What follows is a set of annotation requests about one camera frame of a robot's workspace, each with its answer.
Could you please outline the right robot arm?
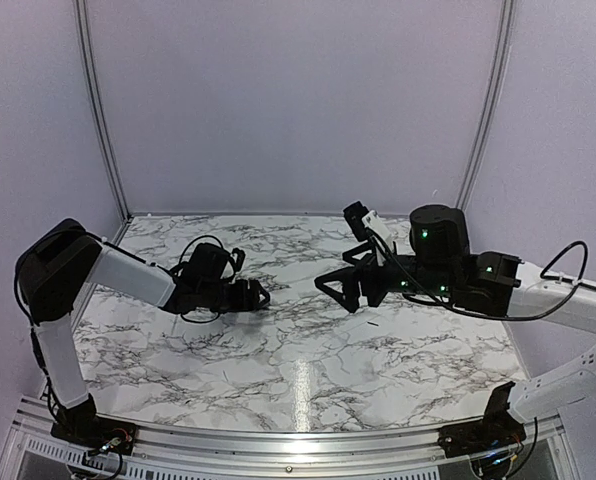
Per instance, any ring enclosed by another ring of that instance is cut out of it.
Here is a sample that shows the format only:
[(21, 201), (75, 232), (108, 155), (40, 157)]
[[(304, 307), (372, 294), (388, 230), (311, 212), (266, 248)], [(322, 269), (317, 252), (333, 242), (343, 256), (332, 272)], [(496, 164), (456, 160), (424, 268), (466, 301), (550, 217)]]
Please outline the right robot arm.
[[(409, 216), (412, 254), (397, 251), (392, 232), (378, 214), (360, 202), (344, 210), (359, 246), (344, 252), (347, 267), (317, 277), (318, 290), (350, 313), (365, 299), (377, 307), (390, 293), (457, 315), (503, 323), (545, 320), (596, 335), (596, 286), (586, 269), (568, 277), (521, 258), (470, 250), (462, 210), (441, 204), (421, 206)], [(538, 377), (509, 382), (490, 395), (485, 417), (473, 438), (493, 448), (512, 431), (512, 420), (526, 423), (596, 395), (596, 345)]]

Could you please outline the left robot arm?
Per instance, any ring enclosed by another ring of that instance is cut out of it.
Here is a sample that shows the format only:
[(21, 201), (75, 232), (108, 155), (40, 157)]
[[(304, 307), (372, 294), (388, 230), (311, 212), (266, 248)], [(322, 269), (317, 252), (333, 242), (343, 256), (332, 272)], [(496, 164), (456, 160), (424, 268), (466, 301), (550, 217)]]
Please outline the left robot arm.
[(215, 317), (255, 312), (270, 302), (256, 279), (239, 273), (245, 253), (203, 235), (167, 268), (87, 231), (66, 218), (24, 251), (14, 267), (14, 295), (31, 327), (58, 425), (84, 445), (103, 438), (104, 423), (82, 376), (72, 316), (82, 291), (102, 286), (166, 313), (206, 310)]

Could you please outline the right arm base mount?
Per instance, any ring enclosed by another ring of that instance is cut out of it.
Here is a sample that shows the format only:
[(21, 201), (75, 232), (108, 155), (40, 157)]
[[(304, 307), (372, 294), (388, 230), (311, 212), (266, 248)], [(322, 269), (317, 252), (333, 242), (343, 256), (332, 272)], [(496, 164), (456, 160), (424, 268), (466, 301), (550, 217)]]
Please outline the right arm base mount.
[(447, 458), (472, 455), (520, 443), (526, 439), (524, 424), (509, 413), (513, 381), (496, 387), (480, 419), (445, 425), (437, 444)]

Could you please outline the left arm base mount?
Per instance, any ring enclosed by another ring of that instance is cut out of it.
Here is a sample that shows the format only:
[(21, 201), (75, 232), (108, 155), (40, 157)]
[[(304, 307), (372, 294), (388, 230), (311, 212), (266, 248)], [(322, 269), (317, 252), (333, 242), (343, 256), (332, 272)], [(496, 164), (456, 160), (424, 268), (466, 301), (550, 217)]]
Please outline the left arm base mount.
[(73, 408), (62, 406), (54, 395), (50, 395), (47, 407), (53, 418), (51, 435), (54, 438), (87, 447), (94, 453), (108, 450), (121, 455), (132, 453), (137, 425), (99, 416), (91, 394)]

